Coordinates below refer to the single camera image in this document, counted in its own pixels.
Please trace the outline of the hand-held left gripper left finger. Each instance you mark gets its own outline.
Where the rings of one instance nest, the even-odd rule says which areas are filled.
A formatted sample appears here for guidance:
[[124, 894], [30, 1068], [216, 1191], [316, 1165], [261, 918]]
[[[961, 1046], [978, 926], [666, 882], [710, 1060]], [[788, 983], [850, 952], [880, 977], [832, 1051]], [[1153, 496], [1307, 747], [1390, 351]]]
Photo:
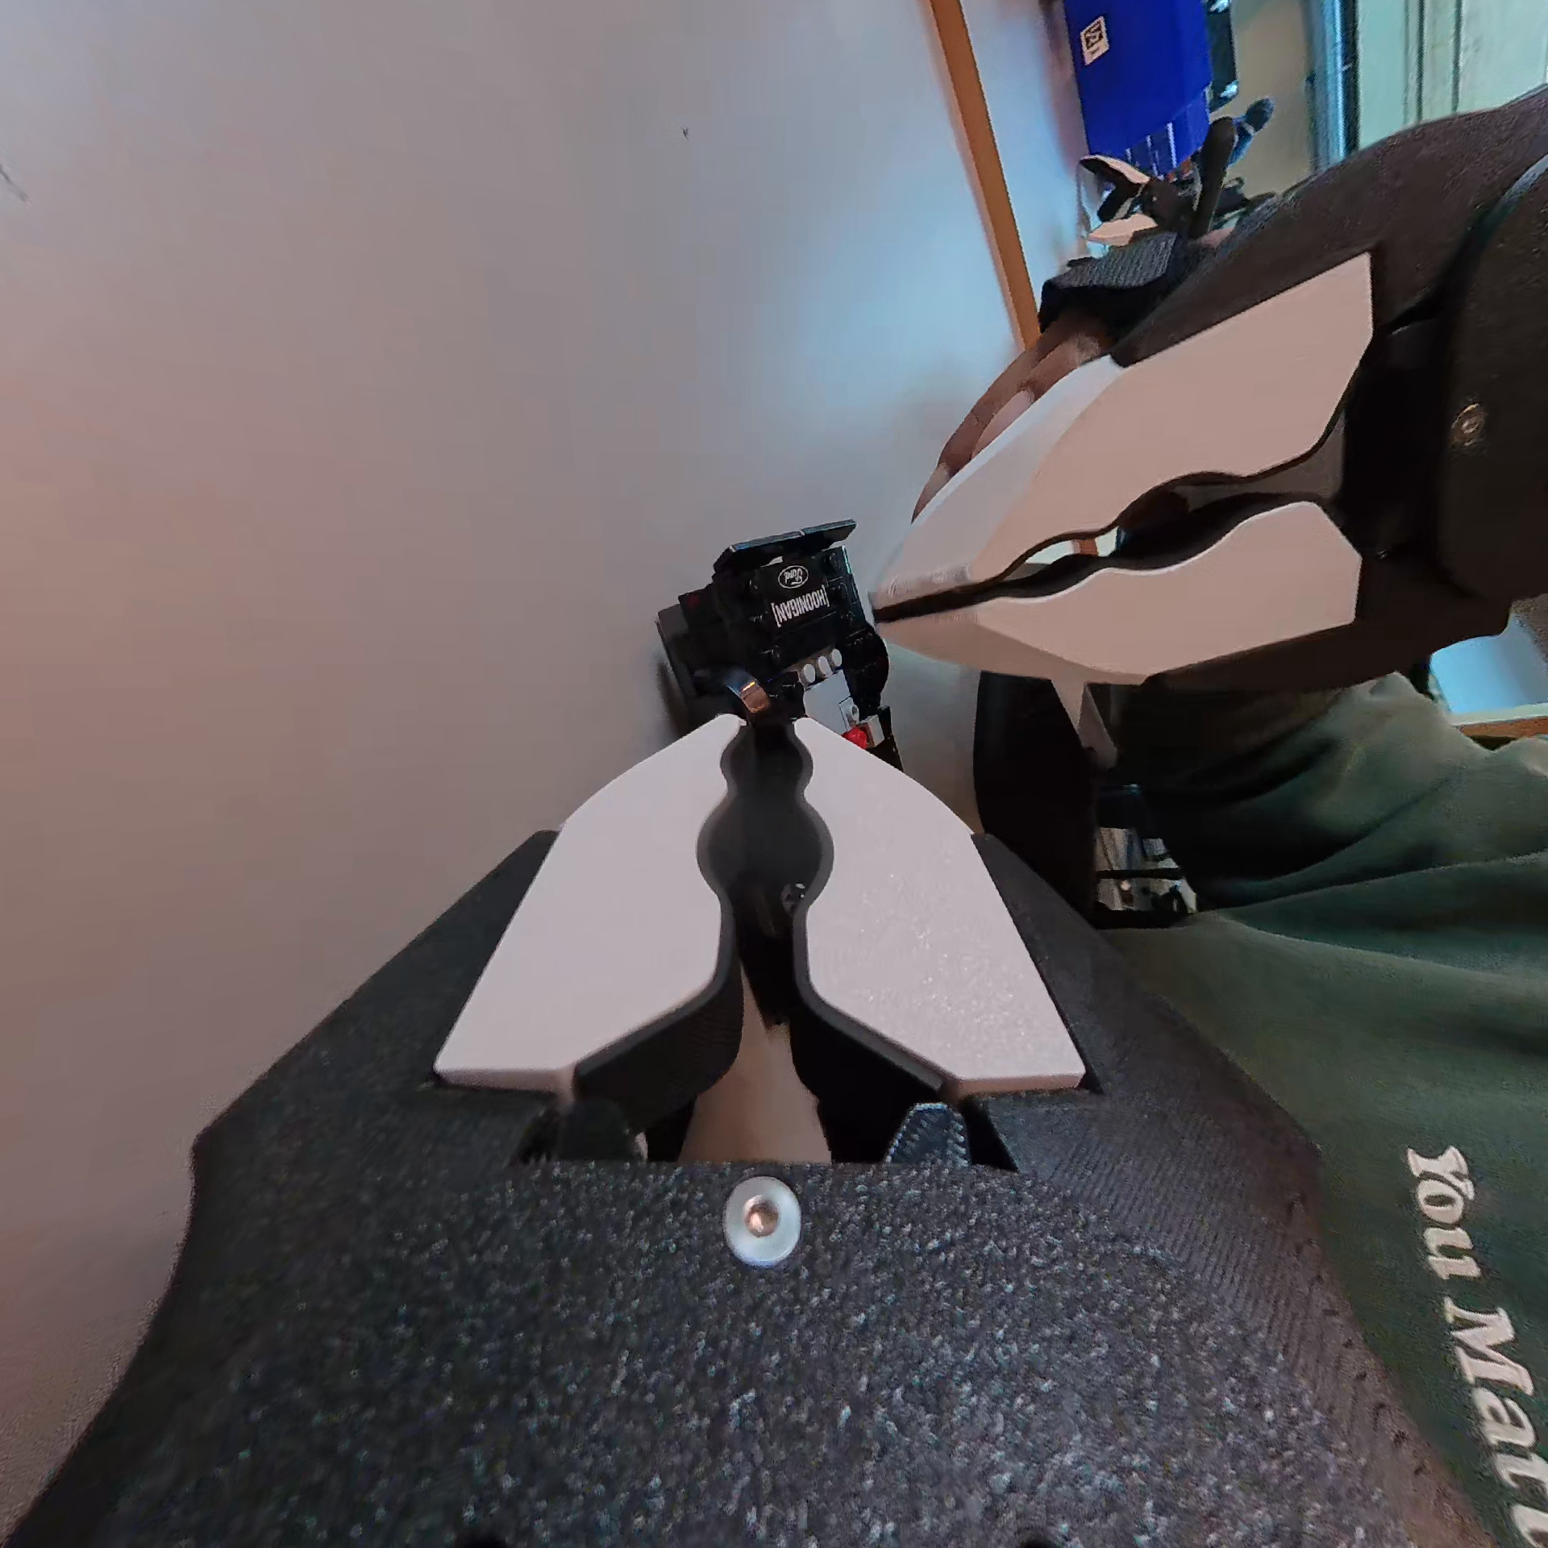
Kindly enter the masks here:
[[668, 1119], [731, 1069], [744, 988], [705, 843], [744, 730], [699, 727], [561, 826], [436, 1058], [445, 1084]]

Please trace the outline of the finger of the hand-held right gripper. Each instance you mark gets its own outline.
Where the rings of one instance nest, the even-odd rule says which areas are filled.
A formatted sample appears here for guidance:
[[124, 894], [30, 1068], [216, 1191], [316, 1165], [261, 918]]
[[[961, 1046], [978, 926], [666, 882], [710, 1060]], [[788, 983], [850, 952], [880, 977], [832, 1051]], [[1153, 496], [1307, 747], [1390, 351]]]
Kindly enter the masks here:
[[1162, 568], [1103, 561], [1048, 594], [878, 620], [884, 640], [950, 666], [1057, 684], [1142, 684], [1346, 627], [1363, 557], [1330, 515], [1293, 502]]
[[1121, 366], [1081, 366], [924, 509], [876, 607], [985, 589], [1055, 541], [1097, 537], [1193, 476], [1256, 478], [1309, 454], [1374, 338], [1370, 255]]

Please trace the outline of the partly built lego car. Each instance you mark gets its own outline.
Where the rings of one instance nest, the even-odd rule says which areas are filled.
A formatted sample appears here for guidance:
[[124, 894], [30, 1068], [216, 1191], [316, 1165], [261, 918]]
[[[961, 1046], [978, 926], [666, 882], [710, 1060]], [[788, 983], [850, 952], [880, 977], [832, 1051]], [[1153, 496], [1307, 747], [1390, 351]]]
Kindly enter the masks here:
[[801, 1018], [793, 924], [821, 869], [817, 828], [802, 815], [797, 723], [815, 719], [900, 767], [889, 657], [850, 568], [854, 524], [727, 548], [707, 587], [659, 614], [659, 635], [686, 725], [721, 714], [747, 729], [731, 749], [732, 806], [710, 858], [729, 883], [742, 964], [766, 1022]]

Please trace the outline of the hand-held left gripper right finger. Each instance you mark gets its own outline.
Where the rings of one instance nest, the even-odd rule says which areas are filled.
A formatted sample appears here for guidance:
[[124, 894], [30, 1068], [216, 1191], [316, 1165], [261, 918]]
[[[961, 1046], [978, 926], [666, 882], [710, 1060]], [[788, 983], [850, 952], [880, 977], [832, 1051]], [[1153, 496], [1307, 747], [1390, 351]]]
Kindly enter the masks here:
[[950, 1099], [1088, 1073], [974, 830], [926, 788], [797, 721], [821, 839], [799, 983], [819, 1016]]

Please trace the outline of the person's green top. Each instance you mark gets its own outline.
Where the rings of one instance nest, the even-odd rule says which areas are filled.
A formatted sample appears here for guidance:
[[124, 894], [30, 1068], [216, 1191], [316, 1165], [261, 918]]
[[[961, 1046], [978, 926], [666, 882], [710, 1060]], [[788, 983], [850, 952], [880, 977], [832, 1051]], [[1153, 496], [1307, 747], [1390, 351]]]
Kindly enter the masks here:
[[1322, 1156], [1363, 1335], [1494, 1545], [1545, 1545], [1545, 745], [1400, 677], [1116, 695], [1119, 771], [1199, 913], [1136, 977]]

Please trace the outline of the idle black and white gripper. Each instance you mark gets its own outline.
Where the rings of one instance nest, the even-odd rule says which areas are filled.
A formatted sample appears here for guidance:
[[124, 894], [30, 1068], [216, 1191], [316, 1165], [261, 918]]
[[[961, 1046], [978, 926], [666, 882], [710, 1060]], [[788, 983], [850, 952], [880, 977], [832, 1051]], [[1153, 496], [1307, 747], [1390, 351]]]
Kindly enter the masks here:
[[1081, 159], [1079, 168], [1103, 189], [1084, 240], [1103, 253], [1164, 235], [1202, 240], [1271, 205], [1274, 194], [1248, 194], [1232, 170], [1269, 128], [1274, 109], [1272, 98], [1261, 98], [1241, 115], [1212, 120], [1195, 155], [1171, 172], [1097, 154]]

